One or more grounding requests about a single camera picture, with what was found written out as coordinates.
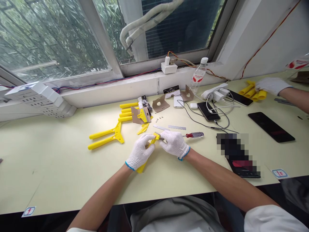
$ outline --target black smartphone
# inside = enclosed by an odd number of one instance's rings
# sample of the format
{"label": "black smartphone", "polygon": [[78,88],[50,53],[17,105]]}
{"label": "black smartphone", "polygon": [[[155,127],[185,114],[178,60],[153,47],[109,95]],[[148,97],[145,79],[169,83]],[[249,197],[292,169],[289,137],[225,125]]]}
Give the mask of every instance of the black smartphone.
{"label": "black smartphone", "polygon": [[258,124],[267,134],[269,134],[276,142],[294,141],[295,138],[282,129],[278,124],[272,121],[262,112],[248,114],[248,116]]}
{"label": "black smartphone", "polygon": [[260,175],[258,175],[258,172],[253,171],[253,170],[248,170],[246,168],[244,168],[243,166],[239,165],[239,161],[236,160],[230,160],[227,159],[229,162],[229,165],[231,166],[232,171],[242,177],[242,178],[261,178]]}
{"label": "black smartphone", "polygon": [[[246,98],[244,96],[241,96],[240,94],[238,93],[235,93],[231,90],[229,90],[230,93],[233,95],[233,98],[234,98],[234,101],[236,101],[237,103],[239,103],[240,105],[243,105],[243,106],[249,106],[253,101],[249,98]],[[230,94],[228,94],[226,96],[227,98],[231,99],[232,100],[232,97]]]}
{"label": "black smartphone", "polygon": [[[211,112],[214,112],[214,114],[210,113],[206,107],[206,104]],[[200,109],[204,117],[207,121],[215,121],[221,119],[220,116],[217,114],[215,110],[212,110],[213,108],[208,102],[200,102],[197,103],[197,107]]]}

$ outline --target screwdriver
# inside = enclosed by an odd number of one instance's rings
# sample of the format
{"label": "screwdriver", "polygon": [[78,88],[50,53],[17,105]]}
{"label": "screwdriver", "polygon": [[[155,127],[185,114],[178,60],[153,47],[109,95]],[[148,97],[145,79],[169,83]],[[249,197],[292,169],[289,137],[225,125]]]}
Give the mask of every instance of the screwdriver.
{"label": "screwdriver", "polygon": [[183,137],[187,137],[187,138],[197,138],[197,137],[202,137],[202,136],[204,136],[203,132],[193,132],[191,134],[183,135]]}

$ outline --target tree foliage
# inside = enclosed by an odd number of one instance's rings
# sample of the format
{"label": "tree foliage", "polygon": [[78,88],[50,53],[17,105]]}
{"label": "tree foliage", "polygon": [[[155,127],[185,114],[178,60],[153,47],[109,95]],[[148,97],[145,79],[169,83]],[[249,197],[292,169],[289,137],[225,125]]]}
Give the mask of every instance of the tree foliage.
{"label": "tree foliage", "polygon": [[[117,0],[95,0],[118,60],[129,58],[119,35]],[[27,82],[109,69],[76,0],[0,0],[0,64],[15,70],[56,60],[59,65],[17,73]]]}

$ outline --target window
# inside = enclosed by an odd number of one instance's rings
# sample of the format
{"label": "window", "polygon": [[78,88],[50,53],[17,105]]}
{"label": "window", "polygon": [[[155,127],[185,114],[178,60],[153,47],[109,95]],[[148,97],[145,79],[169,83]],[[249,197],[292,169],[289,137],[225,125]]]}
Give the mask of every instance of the window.
{"label": "window", "polygon": [[76,87],[123,78],[160,67],[169,50],[198,62],[214,53],[235,4],[0,0],[0,84]]}

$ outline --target work glove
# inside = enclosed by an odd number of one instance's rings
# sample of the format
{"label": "work glove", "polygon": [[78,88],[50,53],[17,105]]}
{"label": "work glove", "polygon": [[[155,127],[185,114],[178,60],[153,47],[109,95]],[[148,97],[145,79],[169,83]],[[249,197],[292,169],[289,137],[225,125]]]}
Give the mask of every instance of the work glove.
{"label": "work glove", "polygon": [[155,139],[155,136],[152,134],[143,134],[136,142],[134,143],[133,150],[126,160],[126,165],[136,171],[140,166],[146,163],[147,159],[155,149],[155,145],[151,144],[146,148],[148,140]]}
{"label": "work glove", "polygon": [[175,155],[178,157],[179,160],[183,160],[183,157],[185,157],[189,151],[190,147],[183,139],[183,136],[179,132],[173,132],[165,130],[160,134],[160,138],[163,138],[166,140],[167,143],[165,143],[163,140],[159,140],[160,146],[167,152],[172,155]]}
{"label": "work glove", "polygon": [[279,96],[281,90],[285,88],[293,87],[277,77],[267,77],[255,84],[255,90],[264,90],[275,96]]}

